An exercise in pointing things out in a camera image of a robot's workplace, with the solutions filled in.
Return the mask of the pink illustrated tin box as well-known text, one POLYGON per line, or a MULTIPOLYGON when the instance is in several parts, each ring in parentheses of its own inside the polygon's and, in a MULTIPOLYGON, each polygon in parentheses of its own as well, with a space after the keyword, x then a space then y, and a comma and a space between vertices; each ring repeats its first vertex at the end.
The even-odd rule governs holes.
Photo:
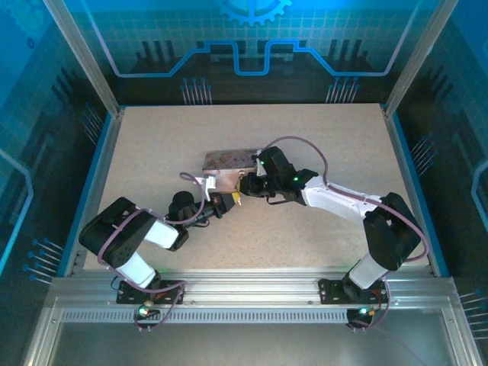
POLYGON ((202 173, 204 177, 214 175, 217 186, 210 192, 232 193, 238 191, 239 172, 256 172, 252 156, 257 149, 228 149, 209 152, 204 157, 202 173))

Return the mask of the black connector board with LED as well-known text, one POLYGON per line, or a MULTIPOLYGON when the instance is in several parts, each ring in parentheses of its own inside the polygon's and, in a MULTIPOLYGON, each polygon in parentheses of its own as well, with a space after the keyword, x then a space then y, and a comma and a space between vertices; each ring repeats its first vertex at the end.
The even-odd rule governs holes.
POLYGON ((161 312, 149 304, 143 304, 136 311, 134 325, 139 332, 152 332, 161 323, 161 312))
POLYGON ((366 332, 373 325, 376 310, 369 307, 349 309, 346 311, 347 323, 345 324, 353 333, 366 332))

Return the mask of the aluminium front rail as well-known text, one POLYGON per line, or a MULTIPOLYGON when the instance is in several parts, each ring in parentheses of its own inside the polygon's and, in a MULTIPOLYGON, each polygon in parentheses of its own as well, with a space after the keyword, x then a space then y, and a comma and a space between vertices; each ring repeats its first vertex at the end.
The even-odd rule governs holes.
MULTIPOLYGON (((318 307, 319 280, 340 280, 343 276, 337 268, 185 270, 162 274, 166 280, 186 282, 184 305, 187 308, 318 307)), ((106 270, 55 278, 45 304, 64 309, 115 307, 112 278, 106 270)), ((434 277, 426 267, 409 266, 389 274, 387 283, 393 310, 461 305, 453 279, 434 277)))

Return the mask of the blue-edged aluminium side rail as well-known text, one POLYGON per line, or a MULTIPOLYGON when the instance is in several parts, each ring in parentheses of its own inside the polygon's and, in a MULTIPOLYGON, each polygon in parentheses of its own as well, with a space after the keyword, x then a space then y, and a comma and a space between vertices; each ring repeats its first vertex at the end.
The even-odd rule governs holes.
POLYGON ((429 240, 428 257, 433 273, 437 277, 449 277, 450 273, 445 262, 445 257, 440 242, 438 241, 425 195, 420 185, 419 176, 416 172, 410 148, 408 147, 405 133, 403 132, 397 113, 394 112, 391 117, 385 117, 385 124, 400 167, 406 192, 412 205, 413 214, 420 225, 420 229, 429 240))
POLYGON ((125 107, 122 107, 116 117, 108 115, 104 122, 57 269, 57 277, 71 275, 79 250, 81 229, 98 212, 124 112, 125 107))

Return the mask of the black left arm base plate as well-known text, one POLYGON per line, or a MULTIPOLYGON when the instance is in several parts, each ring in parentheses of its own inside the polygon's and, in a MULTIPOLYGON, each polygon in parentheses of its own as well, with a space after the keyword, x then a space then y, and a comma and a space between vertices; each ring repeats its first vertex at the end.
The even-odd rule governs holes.
POLYGON ((124 305, 142 305, 146 301, 152 301, 156 305, 171 305, 176 298, 180 287, 157 294, 150 294, 131 287, 126 281, 119 283, 116 303, 124 305))

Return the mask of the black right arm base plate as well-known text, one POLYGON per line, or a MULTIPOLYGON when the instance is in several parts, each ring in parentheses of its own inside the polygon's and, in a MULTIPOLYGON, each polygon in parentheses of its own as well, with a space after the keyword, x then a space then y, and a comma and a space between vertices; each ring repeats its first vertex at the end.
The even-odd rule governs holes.
POLYGON ((319 298, 322 305, 384 304, 389 300, 386 285, 375 281, 370 287, 361 289, 349 279, 318 281, 319 298))

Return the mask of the aluminium frame post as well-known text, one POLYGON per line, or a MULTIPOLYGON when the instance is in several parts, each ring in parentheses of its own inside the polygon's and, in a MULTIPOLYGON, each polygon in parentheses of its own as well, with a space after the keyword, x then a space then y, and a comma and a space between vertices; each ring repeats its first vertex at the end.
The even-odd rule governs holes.
POLYGON ((43 3, 108 113, 112 117, 117 117, 120 113, 120 105, 64 1, 43 0, 43 3))
POLYGON ((435 42, 448 22, 459 0, 439 0, 418 42, 408 58, 403 71, 394 85, 384 107, 384 116, 390 119, 396 112, 406 92, 412 85, 435 42))

